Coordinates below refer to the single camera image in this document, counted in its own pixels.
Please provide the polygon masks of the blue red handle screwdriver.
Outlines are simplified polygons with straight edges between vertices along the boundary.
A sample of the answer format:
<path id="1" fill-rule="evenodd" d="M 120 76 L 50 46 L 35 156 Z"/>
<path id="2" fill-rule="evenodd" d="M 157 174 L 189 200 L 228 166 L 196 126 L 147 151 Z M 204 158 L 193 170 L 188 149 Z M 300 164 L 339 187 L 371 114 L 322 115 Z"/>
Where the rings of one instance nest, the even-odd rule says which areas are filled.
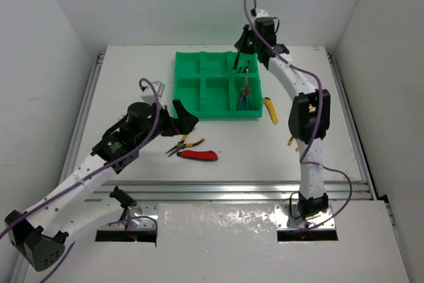
<path id="1" fill-rule="evenodd" d="M 248 88 L 244 87 L 242 88 L 240 92 L 240 98 L 237 105 L 237 111 L 248 111 L 248 110 L 249 110 Z"/>

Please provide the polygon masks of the yellow black utility knife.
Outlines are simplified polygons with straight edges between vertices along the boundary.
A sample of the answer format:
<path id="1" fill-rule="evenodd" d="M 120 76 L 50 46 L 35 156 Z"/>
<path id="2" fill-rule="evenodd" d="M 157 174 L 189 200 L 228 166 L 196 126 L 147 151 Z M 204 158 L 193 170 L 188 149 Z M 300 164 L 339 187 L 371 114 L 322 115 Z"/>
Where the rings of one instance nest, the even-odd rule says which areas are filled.
<path id="1" fill-rule="evenodd" d="M 268 113 L 270 115 L 271 121 L 274 125 L 277 125 L 279 123 L 279 119 L 276 113 L 276 110 L 274 108 L 274 105 L 272 103 L 272 100 L 269 97 L 264 98 L 264 104 L 268 110 Z"/>

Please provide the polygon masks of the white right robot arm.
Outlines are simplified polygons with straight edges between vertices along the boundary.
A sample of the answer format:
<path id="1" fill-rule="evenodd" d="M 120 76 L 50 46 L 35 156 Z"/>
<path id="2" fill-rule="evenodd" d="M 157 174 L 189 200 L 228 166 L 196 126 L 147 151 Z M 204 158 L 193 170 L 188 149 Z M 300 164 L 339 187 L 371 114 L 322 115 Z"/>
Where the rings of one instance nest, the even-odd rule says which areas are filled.
<path id="1" fill-rule="evenodd" d="M 306 219 L 329 206 L 323 185 L 322 150 L 330 125 L 331 95 L 315 74 L 293 64 L 287 47 L 277 43 L 278 26 L 276 17 L 258 14 L 252 24 L 243 27 L 235 48 L 238 55 L 256 56 L 292 101 L 288 127 L 299 149 L 301 169 L 297 210 Z"/>

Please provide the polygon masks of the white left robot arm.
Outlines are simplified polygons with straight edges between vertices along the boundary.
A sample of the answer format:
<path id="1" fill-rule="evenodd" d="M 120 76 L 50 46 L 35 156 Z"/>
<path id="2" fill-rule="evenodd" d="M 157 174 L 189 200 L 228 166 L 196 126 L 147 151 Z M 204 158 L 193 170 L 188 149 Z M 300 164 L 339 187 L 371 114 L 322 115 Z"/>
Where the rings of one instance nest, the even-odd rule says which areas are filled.
<path id="1" fill-rule="evenodd" d="M 156 137 L 185 135 L 199 119 L 178 99 L 173 100 L 176 116 L 157 103 L 135 102 L 126 115 L 105 131 L 84 161 L 53 191 L 23 212 L 13 210 L 5 218 L 11 244 L 37 271 L 55 264 L 82 231 L 119 218 L 135 200 L 119 188 L 103 202 L 98 212 L 80 205 L 105 182 L 117 177 L 135 161 L 141 148 Z"/>

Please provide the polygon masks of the red black utility knife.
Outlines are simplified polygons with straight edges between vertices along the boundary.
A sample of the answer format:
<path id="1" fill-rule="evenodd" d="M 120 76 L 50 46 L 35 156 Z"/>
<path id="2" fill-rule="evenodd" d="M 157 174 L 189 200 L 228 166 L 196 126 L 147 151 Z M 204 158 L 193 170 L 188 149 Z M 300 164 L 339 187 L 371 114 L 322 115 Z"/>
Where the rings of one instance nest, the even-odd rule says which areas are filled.
<path id="1" fill-rule="evenodd" d="M 202 162 L 215 162 L 218 161 L 218 155 L 212 151 L 192 151 L 192 150 L 183 150 L 177 153 L 177 156 L 180 158 L 185 158 L 189 160 L 196 160 Z"/>

